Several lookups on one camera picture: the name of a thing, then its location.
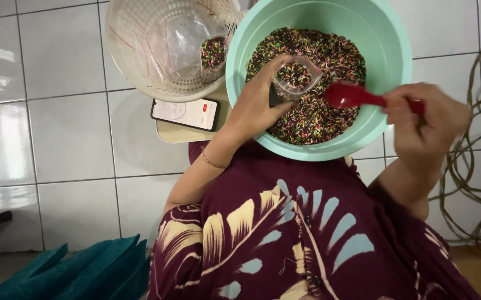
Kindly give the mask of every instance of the hand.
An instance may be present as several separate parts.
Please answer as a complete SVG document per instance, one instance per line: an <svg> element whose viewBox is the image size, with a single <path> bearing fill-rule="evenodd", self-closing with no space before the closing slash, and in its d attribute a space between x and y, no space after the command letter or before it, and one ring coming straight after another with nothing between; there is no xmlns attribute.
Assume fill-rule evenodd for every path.
<svg viewBox="0 0 481 300"><path fill-rule="evenodd" d="M290 56L288 55L277 56L264 65L261 71L244 86L228 120L220 130L226 131L225 135L230 136L234 144L241 145L263 132L295 104L286 102L274 108L270 108L268 105L272 76L289 60Z"/></svg>
<svg viewBox="0 0 481 300"><path fill-rule="evenodd" d="M400 160L413 172L438 172L454 140L470 125L470 108L426 83L402 85L384 98L387 123L394 124L394 149ZM420 124L406 99L424 102L425 124Z"/></svg>

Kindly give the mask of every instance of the woman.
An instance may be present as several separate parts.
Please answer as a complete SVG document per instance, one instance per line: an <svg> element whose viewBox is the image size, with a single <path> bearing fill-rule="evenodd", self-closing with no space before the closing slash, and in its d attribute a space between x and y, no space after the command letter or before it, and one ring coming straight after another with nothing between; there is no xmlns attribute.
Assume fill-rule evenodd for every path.
<svg viewBox="0 0 481 300"><path fill-rule="evenodd" d="M190 144L148 299L480 299L424 222L470 110L424 83L385 94L399 159L366 187L351 159L295 161L250 141L293 108L268 107L271 76L288 59L246 84L211 141ZM405 99L425 102L427 125Z"/></svg>

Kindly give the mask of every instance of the teal plastic bowl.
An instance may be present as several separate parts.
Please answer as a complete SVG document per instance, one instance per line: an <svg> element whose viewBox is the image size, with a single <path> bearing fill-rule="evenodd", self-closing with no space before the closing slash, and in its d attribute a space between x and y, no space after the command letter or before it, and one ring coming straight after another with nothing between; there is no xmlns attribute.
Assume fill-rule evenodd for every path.
<svg viewBox="0 0 481 300"><path fill-rule="evenodd" d="M282 28L316 29L350 39L366 60L366 89L383 94L409 83L412 55L409 37L386 0L261 0L248 12L228 49L226 86L234 106L246 81L246 63L257 45ZM256 140L279 155L302 161L341 158L365 147L387 128L377 106L363 105L355 123L335 139L297 146L263 133Z"/></svg>

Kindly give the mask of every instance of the red plastic spoon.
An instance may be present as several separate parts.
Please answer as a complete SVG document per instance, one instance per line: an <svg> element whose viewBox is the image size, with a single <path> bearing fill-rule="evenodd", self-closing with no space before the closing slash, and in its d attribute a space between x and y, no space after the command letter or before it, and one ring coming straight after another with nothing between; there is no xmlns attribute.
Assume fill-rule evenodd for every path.
<svg viewBox="0 0 481 300"><path fill-rule="evenodd" d="M378 105L381 107L387 106L387 102L382 96L369 93L364 87L347 81L332 83L330 87L327 88L324 97L334 108L347 108L363 104ZM424 102L409 99L407 102L414 113L419 115L424 114Z"/></svg>

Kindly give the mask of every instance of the bracelet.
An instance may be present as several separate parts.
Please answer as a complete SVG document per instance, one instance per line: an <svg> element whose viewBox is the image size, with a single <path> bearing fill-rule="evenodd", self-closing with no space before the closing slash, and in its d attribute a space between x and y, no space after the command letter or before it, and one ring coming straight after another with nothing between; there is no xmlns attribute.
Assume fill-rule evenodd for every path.
<svg viewBox="0 0 481 300"><path fill-rule="evenodd" d="M229 165L223 167L223 166L218 166L218 165L210 162L210 161L205 157L205 155L204 155L204 148L203 148L203 147L202 147L202 157L204 158L204 160L205 160L208 164L210 164L211 166L213 166L213 167L215 167L215 168L225 169L225 168L229 167Z"/></svg>

